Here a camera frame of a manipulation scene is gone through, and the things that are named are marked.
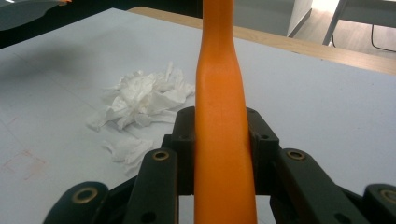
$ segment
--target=wooden table edge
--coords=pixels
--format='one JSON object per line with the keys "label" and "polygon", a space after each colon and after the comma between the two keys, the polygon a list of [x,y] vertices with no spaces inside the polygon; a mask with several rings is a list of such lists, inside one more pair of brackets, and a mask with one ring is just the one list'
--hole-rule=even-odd
{"label": "wooden table edge", "polygon": [[[202,29],[202,19],[194,17],[148,7],[134,7],[128,11],[162,21],[170,21],[176,24]],[[364,54],[347,49],[335,49],[317,43],[292,39],[281,35],[272,35],[238,26],[233,28],[233,35],[237,38],[263,44],[269,47],[284,49],[330,62],[341,63],[396,76],[396,60],[394,59]]]}

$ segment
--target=table surface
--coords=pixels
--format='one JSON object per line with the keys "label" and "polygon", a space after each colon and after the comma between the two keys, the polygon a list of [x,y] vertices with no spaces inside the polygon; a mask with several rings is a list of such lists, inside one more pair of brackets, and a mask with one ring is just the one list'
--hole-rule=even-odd
{"label": "table surface", "polygon": [[[127,180],[102,148],[104,140],[147,138],[158,147],[172,132],[173,125],[164,123],[118,132],[109,122],[99,133],[85,126],[87,117],[106,108],[103,88],[133,71],[165,71],[173,61],[186,81],[195,82],[202,30],[184,25],[184,16],[133,10],[110,9],[0,49],[2,223],[41,223],[78,183],[99,181],[112,189]],[[144,13],[151,17],[138,15]],[[262,114],[282,147],[308,152],[336,184],[359,194],[370,183],[396,185],[394,62],[235,31],[254,40],[234,40],[247,106]],[[180,223],[192,223],[191,198],[180,203]],[[260,223],[273,223],[267,203],[258,197]]]}

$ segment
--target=wooden floor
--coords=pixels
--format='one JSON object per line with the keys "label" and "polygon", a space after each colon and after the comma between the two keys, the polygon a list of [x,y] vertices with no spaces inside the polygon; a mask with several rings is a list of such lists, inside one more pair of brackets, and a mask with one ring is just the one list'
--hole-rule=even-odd
{"label": "wooden floor", "polygon": [[[310,18],[294,38],[321,44],[332,20],[338,0],[314,0]],[[334,45],[366,54],[396,59],[395,52],[375,49],[371,44],[372,25],[339,21],[334,31]],[[383,49],[396,50],[396,29],[382,26],[374,28],[375,45]]]}

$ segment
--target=crumpled tissue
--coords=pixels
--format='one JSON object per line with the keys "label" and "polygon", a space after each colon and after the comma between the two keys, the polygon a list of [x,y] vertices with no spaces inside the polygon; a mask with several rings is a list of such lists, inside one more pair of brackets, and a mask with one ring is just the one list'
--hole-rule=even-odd
{"label": "crumpled tissue", "polygon": [[127,138],[117,144],[104,142],[104,147],[111,153],[111,160],[123,162],[125,174],[137,175],[142,160],[147,152],[152,150],[154,141],[136,138]]}
{"label": "crumpled tissue", "polygon": [[108,104],[87,120],[90,128],[99,131],[108,121],[117,120],[119,130],[136,122],[147,127],[151,122],[174,123],[176,112],[172,111],[195,94],[195,86],[184,81],[183,72],[173,69],[169,63],[166,73],[133,72],[120,83],[107,90],[102,99]]}

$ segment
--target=orange handle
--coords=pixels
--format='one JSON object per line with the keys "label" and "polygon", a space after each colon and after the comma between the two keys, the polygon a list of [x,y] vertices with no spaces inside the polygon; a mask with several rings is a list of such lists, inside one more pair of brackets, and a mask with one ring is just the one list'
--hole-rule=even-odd
{"label": "orange handle", "polygon": [[196,78],[195,223],[257,223],[233,0],[204,0]]}

